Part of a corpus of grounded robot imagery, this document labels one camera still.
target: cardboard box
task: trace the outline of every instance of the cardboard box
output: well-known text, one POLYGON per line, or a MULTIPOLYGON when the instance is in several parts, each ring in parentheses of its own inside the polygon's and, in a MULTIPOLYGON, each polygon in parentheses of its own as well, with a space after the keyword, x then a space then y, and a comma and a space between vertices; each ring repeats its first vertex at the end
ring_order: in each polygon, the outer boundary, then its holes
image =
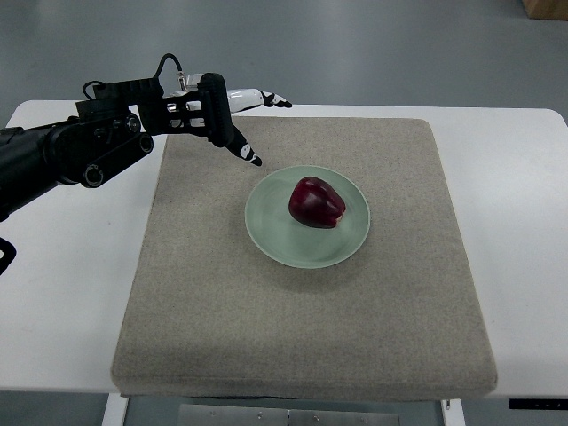
POLYGON ((534 20, 568 20, 568 0, 523 0, 526 14, 534 20))

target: white table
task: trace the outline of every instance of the white table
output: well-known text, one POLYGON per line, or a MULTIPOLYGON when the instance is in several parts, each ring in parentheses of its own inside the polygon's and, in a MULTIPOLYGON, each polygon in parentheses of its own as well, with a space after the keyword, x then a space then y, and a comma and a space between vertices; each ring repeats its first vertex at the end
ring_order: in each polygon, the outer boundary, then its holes
MULTIPOLYGON (((9 126, 71 114, 72 101, 29 101, 9 126)), ((559 114, 391 106, 243 114, 428 121, 497 364, 491 397, 568 397, 568 128, 559 114)), ((154 138, 151 155, 101 188, 57 187, 0 224, 18 249, 0 276, 0 390, 116 392, 109 371, 164 142, 154 138)))

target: plate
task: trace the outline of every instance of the plate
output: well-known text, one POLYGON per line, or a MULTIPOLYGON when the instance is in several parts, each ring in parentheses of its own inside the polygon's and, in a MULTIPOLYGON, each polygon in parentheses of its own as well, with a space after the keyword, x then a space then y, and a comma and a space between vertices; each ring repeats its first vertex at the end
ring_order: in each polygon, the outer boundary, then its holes
POLYGON ((316 269, 338 264, 353 255, 371 225, 363 193, 347 177, 318 166, 277 170, 252 190, 245 206, 248 235, 268 257, 295 268, 316 269), (328 182, 345 201, 345 213, 332 229, 311 228, 288 212, 296 184, 306 176, 328 182))

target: metal bracket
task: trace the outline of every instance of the metal bracket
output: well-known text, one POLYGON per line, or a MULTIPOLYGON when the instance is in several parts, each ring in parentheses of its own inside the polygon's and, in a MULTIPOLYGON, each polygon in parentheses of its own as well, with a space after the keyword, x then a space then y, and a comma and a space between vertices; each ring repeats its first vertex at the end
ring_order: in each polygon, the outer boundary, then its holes
POLYGON ((441 405, 445 426, 465 426, 462 402, 459 399, 445 399, 441 401, 441 405))
POLYGON ((177 426, 400 426, 397 414, 183 404, 177 426))

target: screw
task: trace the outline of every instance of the screw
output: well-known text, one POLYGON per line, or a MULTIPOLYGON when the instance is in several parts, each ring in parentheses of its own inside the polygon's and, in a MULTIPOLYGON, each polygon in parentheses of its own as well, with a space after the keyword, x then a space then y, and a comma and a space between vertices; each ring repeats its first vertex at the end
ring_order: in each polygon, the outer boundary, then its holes
POLYGON ((140 149, 146 154, 152 152, 152 150, 154 149, 154 142, 152 138, 146 134, 140 137, 139 144, 140 144, 140 149))
POLYGON ((87 169, 85 169, 84 176, 87 185, 92 188, 101 186, 101 184, 103 183, 103 172, 96 164, 91 164, 90 166, 88 166, 87 169))
POLYGON ((131 115, 126 119, 126 128, 132 133, 140 131, 140 120, 135 115, 131 115))

